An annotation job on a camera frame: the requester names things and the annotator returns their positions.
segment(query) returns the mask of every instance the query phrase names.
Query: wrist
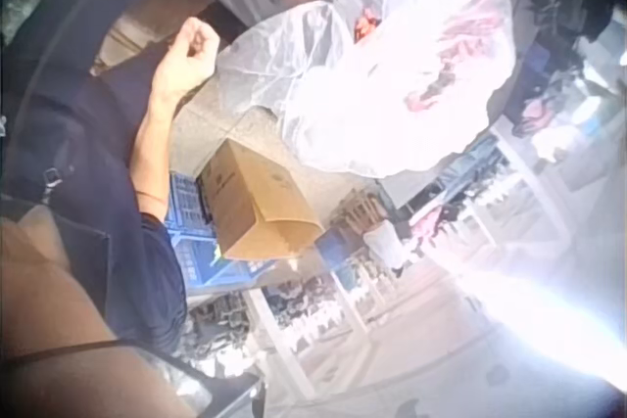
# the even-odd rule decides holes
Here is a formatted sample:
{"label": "wrist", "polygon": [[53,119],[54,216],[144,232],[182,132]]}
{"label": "wrist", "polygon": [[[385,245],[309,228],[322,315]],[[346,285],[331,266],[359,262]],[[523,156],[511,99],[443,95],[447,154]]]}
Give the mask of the wrist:
{"label": "wrist", "polygon": [[146,114],[152,118],[172,121],[180,99],[181,97],[174,94],[151,92]]}

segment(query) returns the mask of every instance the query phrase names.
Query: skin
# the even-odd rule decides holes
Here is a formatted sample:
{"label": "skin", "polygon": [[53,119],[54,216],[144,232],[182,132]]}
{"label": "skin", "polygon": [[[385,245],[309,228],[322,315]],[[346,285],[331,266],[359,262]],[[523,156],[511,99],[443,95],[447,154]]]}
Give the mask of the skin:
{"label": "skin", "polygon": [[155,71],[148,111],[135,138],[130,178],[139,210],[161,222],[168,213],[169,134],[176,105],[214,74],[218,44],[208,24],[190,18]]}
{"label": "skin", "polygon": [[[183,95],[214,73],[218,42],[210,26],[188,19],[153,78],[130,174],[139,210],[159,220],[168,211],[174,111]],[[0,219],[0,229],[3,360],[115,339],[70,274],[48,208],[35,207],[19,224]],[[196,416],[156,370],[127,348],[77,353],[18,369],[3,377],[2,399],[18,416]]]}

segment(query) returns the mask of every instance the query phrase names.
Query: white bag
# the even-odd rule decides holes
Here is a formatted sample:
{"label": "white bag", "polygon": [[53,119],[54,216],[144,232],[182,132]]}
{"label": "white bag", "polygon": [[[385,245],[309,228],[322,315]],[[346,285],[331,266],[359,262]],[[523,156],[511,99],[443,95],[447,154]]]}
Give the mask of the white bag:
{"label": "white bag", "polygon": [[[368,9],[382,23],[355,43]],[[271,109],[304,164],[384,177],[462,152],[514,65],[509,0],[317,0],[218,57],[222,105]]]}

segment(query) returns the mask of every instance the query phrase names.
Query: cardboard box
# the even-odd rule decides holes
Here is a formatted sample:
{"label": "cardboard box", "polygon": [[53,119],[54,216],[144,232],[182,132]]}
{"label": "cardboard box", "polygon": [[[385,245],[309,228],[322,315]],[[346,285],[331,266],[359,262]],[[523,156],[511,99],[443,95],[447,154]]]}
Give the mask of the cardboard box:
{"label": "cardboard box", "polygon": [[227,258],[295,256],[322,233],[289,171],[235,141],[222,143],[200,178]]}

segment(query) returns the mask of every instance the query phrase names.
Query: sleeve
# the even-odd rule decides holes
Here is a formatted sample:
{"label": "sleeve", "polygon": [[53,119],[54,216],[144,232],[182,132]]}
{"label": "sleeve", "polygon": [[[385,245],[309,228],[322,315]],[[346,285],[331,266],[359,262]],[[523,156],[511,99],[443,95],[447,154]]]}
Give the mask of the sleeve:
{"label": "sleeve", "polygon": [[121,338],[138,340],[172,352],[187,315],[183,275],[169,233],[155,216],[141,214],[143,255],[128,260],[118,273],[123,286],[116,294],[116,312],[108,322]]}
{"label": "sleeve", "polygon": [[164,224],[148,213],[141,214],[141,221],[146,261],[156,290],[147,297],[153,304],[148,334],[156,347],[174,350],[187,314],[183,274]]}

